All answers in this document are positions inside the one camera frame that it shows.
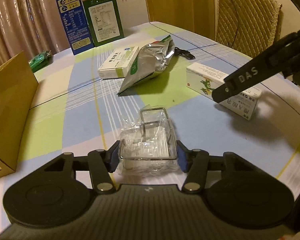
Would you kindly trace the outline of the wire rack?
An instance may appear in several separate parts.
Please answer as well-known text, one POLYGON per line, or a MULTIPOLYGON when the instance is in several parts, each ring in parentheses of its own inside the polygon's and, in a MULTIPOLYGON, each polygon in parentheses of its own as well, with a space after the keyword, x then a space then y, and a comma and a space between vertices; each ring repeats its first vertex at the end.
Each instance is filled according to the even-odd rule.
POLYGON ((121 129, 117 170, 128 176, 158 176, 179 170, 173 123, 164 107, 146 106, 121 129))

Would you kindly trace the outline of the quilted olive chair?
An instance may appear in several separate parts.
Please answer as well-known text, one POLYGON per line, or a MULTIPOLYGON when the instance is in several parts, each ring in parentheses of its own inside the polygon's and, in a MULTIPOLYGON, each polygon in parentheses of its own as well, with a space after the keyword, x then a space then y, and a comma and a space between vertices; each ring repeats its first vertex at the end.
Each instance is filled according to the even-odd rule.
POLYGON ((218 0, 215 41, 256 57, 279 40, 281 8, 276 0, 218 0))

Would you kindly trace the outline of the checked tablecloth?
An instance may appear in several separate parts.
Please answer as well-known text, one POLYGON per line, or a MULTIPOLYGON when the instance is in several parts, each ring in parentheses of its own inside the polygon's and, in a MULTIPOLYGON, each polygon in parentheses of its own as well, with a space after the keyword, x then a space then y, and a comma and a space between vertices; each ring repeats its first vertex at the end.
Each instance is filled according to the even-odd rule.
POLYGON ((258 85, 262 92, 247 120, 187 87, 190 61, 175 56, 158 77, 118 95, 120 79, 103 80, 98 68, 114 49, 144 46, 166 36, 194 55, 196 63, 230 74, 249 57, 168 24, 149 22, 124 39, 79 55, 58 53, 36 73, 36 98, 29 111, 16 172, 0 178, 0 233, 9 225, 2 205, 16 181, 64 152, 75 156, 108 149, 123 131, 142 121, 164 122, 187 148, 211 155, 235 152, 300 194, 300 89, 280 75, 258 85))

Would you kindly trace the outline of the white green flat box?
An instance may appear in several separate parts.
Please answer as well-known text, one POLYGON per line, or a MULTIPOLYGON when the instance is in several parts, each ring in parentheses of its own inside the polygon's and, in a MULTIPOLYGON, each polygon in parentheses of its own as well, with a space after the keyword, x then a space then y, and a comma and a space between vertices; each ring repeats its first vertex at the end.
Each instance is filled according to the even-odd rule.
POLYGON ((139 46, 115 49, 98 68, 101 79, 117 79, 126 77, 132 63, 139 53, 139 46))

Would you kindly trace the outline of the silver foil bag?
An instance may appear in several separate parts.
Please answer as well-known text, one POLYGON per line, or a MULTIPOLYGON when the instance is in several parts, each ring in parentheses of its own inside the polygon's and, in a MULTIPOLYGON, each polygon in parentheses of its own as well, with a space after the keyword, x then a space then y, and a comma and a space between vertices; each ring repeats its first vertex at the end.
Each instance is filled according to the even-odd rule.
POLYGON ((162 74, 169 65, 175 50, 175 44, 170 35, 161 41, 155 41, 143 46, 118 91, 121 95, 134 85, 138 85, 162 74))

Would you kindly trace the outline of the yellow curtain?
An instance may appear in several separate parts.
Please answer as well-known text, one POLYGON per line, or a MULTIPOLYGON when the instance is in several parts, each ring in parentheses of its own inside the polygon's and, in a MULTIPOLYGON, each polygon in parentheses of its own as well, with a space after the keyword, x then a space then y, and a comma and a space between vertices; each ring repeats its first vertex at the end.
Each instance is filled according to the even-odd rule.
POLYGON ((215 0, 146 0, 151 22, 163 22, 215 38, 215 0))

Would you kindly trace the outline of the brown cardboard box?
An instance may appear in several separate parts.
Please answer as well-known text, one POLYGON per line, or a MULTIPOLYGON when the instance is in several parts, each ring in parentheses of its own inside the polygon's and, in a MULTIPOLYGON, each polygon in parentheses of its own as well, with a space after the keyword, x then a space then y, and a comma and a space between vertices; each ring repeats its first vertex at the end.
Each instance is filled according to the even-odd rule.
POLYGON ((0 177, 16 171, 25 121, 37 87, 24 52, 0 66, 0 177))

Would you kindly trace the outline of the green plastic bag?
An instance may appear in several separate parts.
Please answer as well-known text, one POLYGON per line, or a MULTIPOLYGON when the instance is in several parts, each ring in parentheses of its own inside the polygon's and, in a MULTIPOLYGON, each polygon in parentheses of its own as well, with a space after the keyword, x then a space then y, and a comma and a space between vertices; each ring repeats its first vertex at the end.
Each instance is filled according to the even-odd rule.
POLYGON ((32 72, 35 73, 43 69, 44 67, 46 67, 48 64, 50 64, 52 60, 52 56, 53 56, 52 51, 46 50, 36 55, 34 58, 32 58, 29 61, 29 65, 32 72))

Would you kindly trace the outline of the green carton box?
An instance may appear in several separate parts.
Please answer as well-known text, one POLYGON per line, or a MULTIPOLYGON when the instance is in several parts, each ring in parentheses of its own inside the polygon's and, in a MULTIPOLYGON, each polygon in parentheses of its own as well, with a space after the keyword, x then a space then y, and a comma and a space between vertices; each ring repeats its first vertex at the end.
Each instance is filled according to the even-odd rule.
POLYGON ((125 37, 116 0, 84 0, 83 7, 95 47, 125 37))

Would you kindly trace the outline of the blue milk carton box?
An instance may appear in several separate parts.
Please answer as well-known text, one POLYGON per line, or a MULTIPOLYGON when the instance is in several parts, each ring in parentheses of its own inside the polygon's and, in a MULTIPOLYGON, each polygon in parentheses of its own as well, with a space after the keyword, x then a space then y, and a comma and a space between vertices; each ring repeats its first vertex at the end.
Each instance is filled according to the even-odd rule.
POLYGON ((56 0, 70 48, 74 55, 94 48, 81 0, 56 0))

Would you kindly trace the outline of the beige curtain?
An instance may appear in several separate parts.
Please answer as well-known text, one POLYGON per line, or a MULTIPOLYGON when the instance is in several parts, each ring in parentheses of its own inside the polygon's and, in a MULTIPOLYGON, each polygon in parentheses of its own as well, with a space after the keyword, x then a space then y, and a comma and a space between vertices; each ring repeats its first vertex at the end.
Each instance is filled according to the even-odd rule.
POLYGON ((56 0, 0 0, 0 65, 21 51, 30 60, 69 47, 56 0))

